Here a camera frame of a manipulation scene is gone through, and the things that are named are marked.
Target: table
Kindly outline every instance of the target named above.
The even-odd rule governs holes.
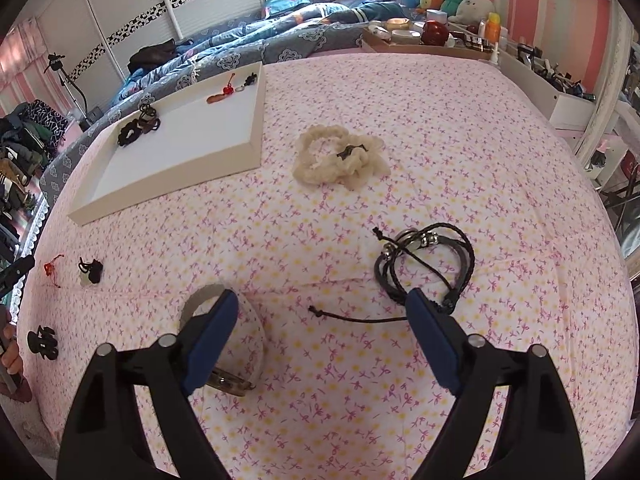
[[[563,141],[512,82],[473,60],[349,54],[265,70],[259,170],[84,228],[66,211],[104,139],[72,173],[37,247],[18,322],[25,347],[27,332],[40,324],[59,335],[57,361],[25,355],[47,427],[62,436],[100,343],[132,349],[176,332],[186,298],[222,282],[252,304],[268,339],[264,373],[251,394],[241,399],[204,388],[192,399],[230,473],[406,478],[433,443],[452,397],[435,383],[406,323],[363,326],[317,319],[307,308],[401,315],[374,280],[382,246],[371,230],[447,221],[467,233],[478,259],[454,316],[501,348],[549,348],[592,476],[625,434],[638,327],[610,222]],[[360,192],[300,186],[291,176],[295,141],[318,123],[383,138],[391,176]],[[59,253],[62,288],[55,288],[42,266]],[[80,257],[104,263],[99,285],[82,288]],[[458,268],[446,249],[424,257],[450,278]],[[444,293],[410,262],[401,279],[427,297]],[[472,470],[490,455],[504,396],[495,394]],[[156,463],[173,471],[150,399],[140,392],[139,400]]]

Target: blue gripper pad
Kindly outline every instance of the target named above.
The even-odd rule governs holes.
[[[458,354],[436,322],[431,310],[427,308],[426,301],[429,300],[424,297],[419,288],[412,289],[406,295],[404,308],[409,326],[414,331],[415,338],[438,384],[455,395],[461,387],[458,377],[460,364]]]
[[[238,320],[238,297],[232,291],[223,294],[203,316],[209,320],[188,355],[187,375],[182,381],[187,396],[207,383]]]

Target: white plush toy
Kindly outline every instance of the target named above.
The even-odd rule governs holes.
[[[462,25],[477,25],[490,12],[495,12],[495,7],[491,0],[462,0],[456,15],[451,16],[449,21],[451,23],[461,23]]]

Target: pink striped wall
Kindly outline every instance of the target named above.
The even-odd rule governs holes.
[[[524,38],[593,90],[606,48],[609,0],[491,0],[511,39]]]
[[[71,110],[72,104],[65,90],[60,86],[58,76],[51,70],[43,73],[47,66],[46,57],[40,57],[0,91],[0,117],[11,113],[25,101],[40,99],[62,115]]]

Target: scrunchie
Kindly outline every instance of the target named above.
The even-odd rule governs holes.
[[[309,147],[318,139],[337,139],[337,153],[318,160]],[[294,178],[304,184],[332,184],[337,182],[350,190],[361,188],[372,175],[391,174],[380,156],[384,142],[372,136],[351,135],[342,126],[312,126],[298,139],[298,157],[293,167]]]

